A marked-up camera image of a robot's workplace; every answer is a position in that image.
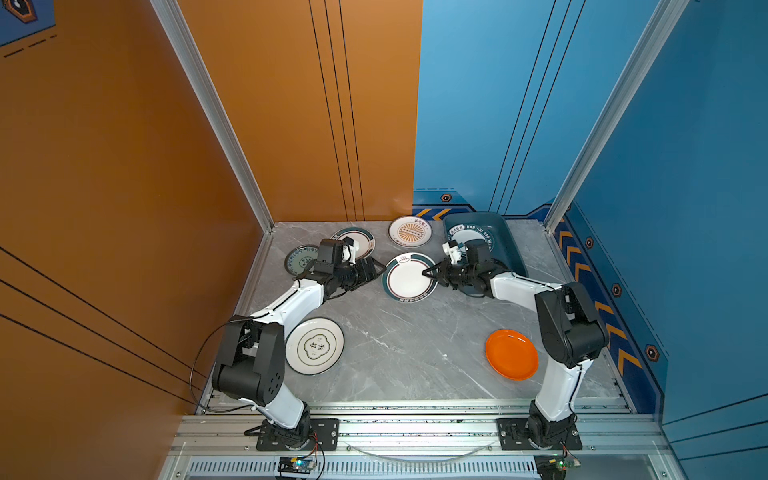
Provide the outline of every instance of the orange plate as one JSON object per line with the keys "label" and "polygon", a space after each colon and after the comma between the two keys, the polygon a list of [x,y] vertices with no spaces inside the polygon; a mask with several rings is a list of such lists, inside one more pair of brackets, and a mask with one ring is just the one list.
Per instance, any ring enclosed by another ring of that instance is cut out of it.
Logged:
{"label": "orange plate", "polygon": [[485,356],[499,375],[530,379],[538,370],[538,353],[531,340],[514,330],[496,330],[485,342]]}

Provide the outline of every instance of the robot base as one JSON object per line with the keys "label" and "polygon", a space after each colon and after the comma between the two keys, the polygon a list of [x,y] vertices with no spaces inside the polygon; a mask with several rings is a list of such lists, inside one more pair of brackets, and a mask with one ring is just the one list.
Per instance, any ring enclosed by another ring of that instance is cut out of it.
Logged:
{"label": "robot base", "polygon": [[317,441],[323,451],[332,452],[336,450],[336,440],[339,438],[339,419],[311,419],[309,439],[304,445],[298,447],[287,445],[284,442],[286,438],[280,434],[280,430],[282,429],[264,420],[261,423],[256,450],[260,452],[287,452],[290,450],[311,452],[315,448],[314,435],[317,434]]}
{"label": "robot base", "polygon": [[[531,431],[528,429],[528,419],[496,419],[498,440],[502,444],[502,450],[547,450],[559,453],[560,443],[554,443],[550,448],[536,448],[530,440]],[[566,429],[560,436],[565,440],[565,448],[568,450],[581,450],[581,438],[578,435],[576,425]]]}

